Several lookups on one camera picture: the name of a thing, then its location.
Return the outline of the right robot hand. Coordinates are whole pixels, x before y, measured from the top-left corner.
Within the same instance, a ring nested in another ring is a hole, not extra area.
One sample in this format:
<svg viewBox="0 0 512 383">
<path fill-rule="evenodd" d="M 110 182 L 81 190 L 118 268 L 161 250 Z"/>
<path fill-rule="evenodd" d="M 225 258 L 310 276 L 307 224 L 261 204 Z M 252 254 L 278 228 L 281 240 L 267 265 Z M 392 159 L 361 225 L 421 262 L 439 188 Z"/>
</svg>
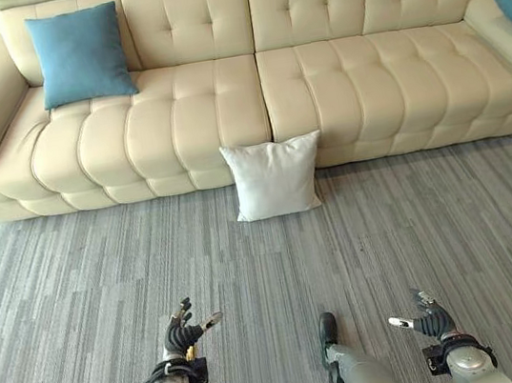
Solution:
<svg viewBox="0 0 512 383">
<path fill-rule="evenodd" d="M 414 330 L 439 341 L 457 330 L 454 319 L 432 295 L 416 288 L 411 289 L 410 293 L 417 307 L 424 312 L 424 316 L 411 319 L 391 317 L 388 319 L 391 326 Z"/>
</svg>

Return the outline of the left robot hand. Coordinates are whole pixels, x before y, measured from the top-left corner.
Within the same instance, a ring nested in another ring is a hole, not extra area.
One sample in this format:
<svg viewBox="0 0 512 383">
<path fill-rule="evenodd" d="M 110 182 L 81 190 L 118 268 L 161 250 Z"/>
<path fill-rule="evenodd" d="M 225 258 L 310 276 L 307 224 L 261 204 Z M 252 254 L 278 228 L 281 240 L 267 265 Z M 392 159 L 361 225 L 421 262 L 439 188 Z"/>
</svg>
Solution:
<svg viewBox="0 0 512 383">
<path fill-rule="evenodd" d="M 192 317 L 191 307 L 191 299 L 186 297 L 181 300 L 180 309 L 171 315 L 163 342 L 163 360 L 186 359 L 188 350 L 195 345 L 198 339 L 222 320 L 222 312 L 215 312 L 204 322 L 198 325 L 189 325 L 188 321 Z"/>
</svg>

